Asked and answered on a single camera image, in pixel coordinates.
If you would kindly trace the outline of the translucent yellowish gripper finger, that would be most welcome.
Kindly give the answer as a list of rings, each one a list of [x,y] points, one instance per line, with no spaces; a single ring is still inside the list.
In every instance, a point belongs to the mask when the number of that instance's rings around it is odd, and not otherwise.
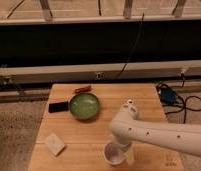
[[[132,165],[135,162],[134,148],[132,145],[124,152],[124,156],[128,165]]]

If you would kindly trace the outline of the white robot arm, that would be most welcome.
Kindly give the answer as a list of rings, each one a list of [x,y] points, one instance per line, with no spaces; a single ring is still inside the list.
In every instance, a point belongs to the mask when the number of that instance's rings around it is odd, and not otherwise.
[[[109,130],[122,150],[136,140],[201,157],[201,125],[140,121],[132,100],[121,105]]]

